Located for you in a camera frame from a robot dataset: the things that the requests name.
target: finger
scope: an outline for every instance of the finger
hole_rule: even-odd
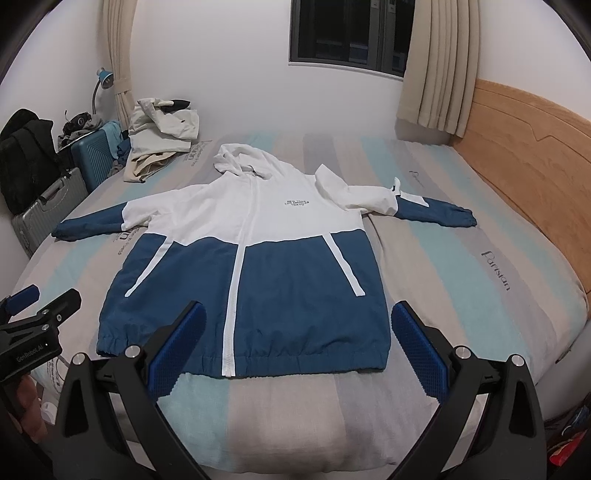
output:
[[[21,406],[27,410],[37,401],[37,387],[30,375],[25,375],[17,388],[17,399]]]
[[[21,426],[34,442],[39,442],[47,434],[47,426],[41,417],[41,402],[39,399],[35,399],[22,416]]]

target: suitcase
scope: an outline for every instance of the suitcase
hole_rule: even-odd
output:
[[[80,168],[88,192],[103,183],[113,166],[107,134],[98,129],[69,145],[74,165]]]
[[[80,169],[73,168],[70,178],[57,179],[33,205],[12,219],[12,227],[29,258],[57,224],[87,196]]]

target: white zipper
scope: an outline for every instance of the white zipper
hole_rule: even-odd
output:
[[[236,260],[234,260],[234,269],[232,271],[232,281],[230,282],[230,291],[228,293],[228,308],[226,309],[226,322],[223,327],[223,349],[222,349],[222,376],[235,377],[236,364],[234,361],[234,330],[236,327],[236,304],[238,302],[238,285],[240,283],[240,274],[244,262],[244,252],[246,244],[252,235],[252,226],[256,216],[258,206],[258,182],[257,179],[248,175],[248,184],[251,191],[251,203],[248,213],[240,232],[238,233],[238,250]]]

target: jacket sleeve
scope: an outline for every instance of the jacket sleeve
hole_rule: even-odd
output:
[[[315,177],[320,193],[344,209],[359,209],[362,214],[376,212],[449,227],[476,225],[471,210],[402,192],[398,179],[395,179],[393,190],[376,186],[350,186],[324,165],[318,168]]]
[[[103,233],[125,232],[135,226],[148,226],[151,218],[171,211],[180,190],[157,193],[105,210],[64,220],[51,233],[59,240],[73,242]]]

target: blue suitcase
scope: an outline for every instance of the blue suitcase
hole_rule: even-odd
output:
[[[74,165],[80,168],[88,192],[103,183],[113,166],[107,134],[96,130],[84,135],[69,145]]]

